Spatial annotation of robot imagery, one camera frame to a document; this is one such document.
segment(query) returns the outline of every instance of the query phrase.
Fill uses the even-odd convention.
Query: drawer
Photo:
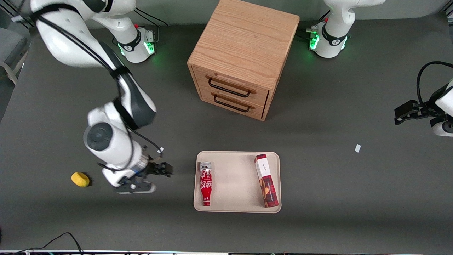
[[[192,66],[200,89],[209,89],[215,93],[228,95],[242,102],[264,106],[268,90],[235,81],[212,70]]]
[[[235,98],[231,98],[221,93],[216,93],[212,89],[200,88],[202,100],[213,105],[240,113],[251,118],[261,120],[263,115],[263,106],[258,106],[252,103],[243,102]]]

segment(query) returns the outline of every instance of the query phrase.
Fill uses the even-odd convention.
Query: beige tray
[[[279,205],[264,207],[260,182],[255,168],[255,156],[266,154]],[[199,162],[212,162],[211,205],[203,206],[200,191]],[[282,207],[280,188],[280,158],[275,152],[211,152],[197,156],[193,207],[198,211],[277,213]]]

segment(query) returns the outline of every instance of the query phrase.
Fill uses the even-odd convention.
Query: gray table
[[[427,119],[393,124],[393,109],[416,97],[420,67],[452,61],[447,29],[444,15],[358,21],[335,59],[296,39],[260,122],[199,100],[186,60],[203,26],[163,27],[157,54],[126,64],[158,107],[141,131],[165,147],[175,173],[155,177],[154,194],[132,196],[112,191],[82,142],[88,111],[115,97],[115,83],[102,69],[59,63],[36,37],[0,125],[0,248],[70,231],[86,250],[451,254],[453,140],[433,135]],[[93,34],[110,43],[106,30]],[[430,67],[424,97],[452,77]],[[282,210],[195,211],[203,150],[278,153]],[[76,171],[94,185],[76,187]],[[66,238],[49,248],[75,246]]]

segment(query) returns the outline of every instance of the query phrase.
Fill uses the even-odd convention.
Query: red bottle
[[[200,162],[200,189],[203,195],[203,206],[210,206],[212,192],[211,162]]]

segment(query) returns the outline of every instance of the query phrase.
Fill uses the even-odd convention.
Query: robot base
[[[155,53],[156,43],[154,42],[154,32],[144,28],[137,29],[141,33],[141,42],[132,51],[124,49],[118,44],[121,54],[131,63],[140,63]]]
[[[307,32],[311,33],[310,45],[308,46],[309,50],[314,51],[320,57],[330,59],[336,57],[342,49],[344,49],[347,37],[341,42],[338,40],[338,45],[332,46],[329,41],[324,38],[324,36],[318,31],[326,24],[326,22],[320,22],[316,25],[313,25],[311,29],[307,29]]]

